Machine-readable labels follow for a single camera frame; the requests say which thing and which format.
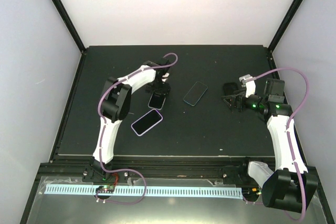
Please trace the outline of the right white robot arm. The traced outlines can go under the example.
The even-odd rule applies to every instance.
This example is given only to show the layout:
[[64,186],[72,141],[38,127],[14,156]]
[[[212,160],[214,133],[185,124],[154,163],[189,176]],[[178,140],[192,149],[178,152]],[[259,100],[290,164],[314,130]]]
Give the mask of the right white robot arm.
[[293,110],[285,104],[285,82],[268,78],[264,93],[259,96],[252,76],[240,77],[239,81],[241,89],[234,82],[223,85],[222,100],[230,109],[250,109],[262,115],[275,153],[274,170],[266,163],[251,161],[240,168],[239,179],[245,184],[257,182],[264,206],[302,214],[315,194],[318,179],[308,173],[300,155],[291,117]]

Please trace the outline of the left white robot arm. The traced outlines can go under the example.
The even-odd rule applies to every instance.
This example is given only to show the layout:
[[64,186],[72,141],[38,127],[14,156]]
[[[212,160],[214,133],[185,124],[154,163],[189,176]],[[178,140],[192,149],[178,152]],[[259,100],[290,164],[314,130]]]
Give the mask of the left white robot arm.
[[113,169],[107,164],[114,157],[117,133],[129,114],[132,95],[145,87],[145,92],[151,95],[150,101],[159,101],[159,106],[153,109],[160,110],[171,90],[166,80],[173,65],[169,60],[163,60],[161,64],[146,61],[136,71],[121,78],[110,77],[105,82],[97,108],[99,137],[90,161],[94,175],[100,181],[106,182],[112,177]]

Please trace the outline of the clear phone case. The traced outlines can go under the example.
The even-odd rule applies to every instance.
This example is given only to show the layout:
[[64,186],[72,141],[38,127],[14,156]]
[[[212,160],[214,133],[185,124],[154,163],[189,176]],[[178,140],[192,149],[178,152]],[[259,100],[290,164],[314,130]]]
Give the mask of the clear phone case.
[[165,104],[166,96],[153,92],[148,102],[148,108],[162,110]]

